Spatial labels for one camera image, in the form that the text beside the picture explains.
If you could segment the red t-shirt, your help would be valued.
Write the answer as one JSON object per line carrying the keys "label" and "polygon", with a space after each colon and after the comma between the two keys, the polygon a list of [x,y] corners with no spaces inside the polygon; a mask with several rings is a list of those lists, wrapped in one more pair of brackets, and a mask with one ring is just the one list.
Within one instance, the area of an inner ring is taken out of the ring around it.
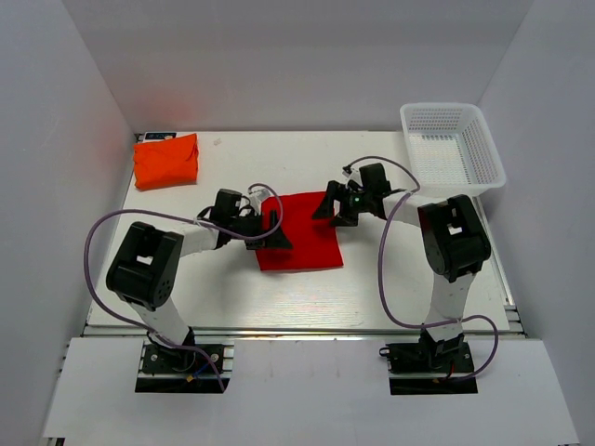
{"label": "red t-shirt", "polygon": [[323,200],[323,191],[282,195],[284,218],[281,229],[292,249],[256,251],[261,271],[302,271],[343,267],[336,230],[330,219],[312,219]]}

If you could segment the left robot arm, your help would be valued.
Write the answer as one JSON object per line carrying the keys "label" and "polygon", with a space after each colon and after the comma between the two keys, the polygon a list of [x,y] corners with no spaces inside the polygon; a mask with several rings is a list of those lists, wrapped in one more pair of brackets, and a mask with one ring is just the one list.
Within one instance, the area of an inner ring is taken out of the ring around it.
{"label": "left robot arm", "polygon": [[217,250],[242,240],[248,250],[293,247],[281,229],[284,209],[269,213],[252,205],[212,205],[195,222],[163,231],[133,223],[108,270],[106,285],[134,309],[147,326],[150,341],[165,352],[175,370],[185,371],[196,360],[194,333],[180,317],[171,297],[179,261],[184,256]]}

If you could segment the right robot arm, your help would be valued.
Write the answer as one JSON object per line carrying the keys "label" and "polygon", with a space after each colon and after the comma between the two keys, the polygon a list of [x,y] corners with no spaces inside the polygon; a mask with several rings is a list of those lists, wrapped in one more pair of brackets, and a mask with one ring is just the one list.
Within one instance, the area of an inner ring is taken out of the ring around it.
{"label": "right robot arm", "polygon": [[312,219],[333,227],[355,227],[361,214],[390,225],[416,227],[433,273],[430,308],[425,320],[411,324],[419,332],[415,343],[392,343],[379,354],[395,374],[438,373],[452,376],[459,362],[469,359],[463,333],[469,289],[492,248],[471,199],[457,195],[439,203],[415,202],[411,190],[391,190],[387,184],[363,186],[354,181],[328,183]]}

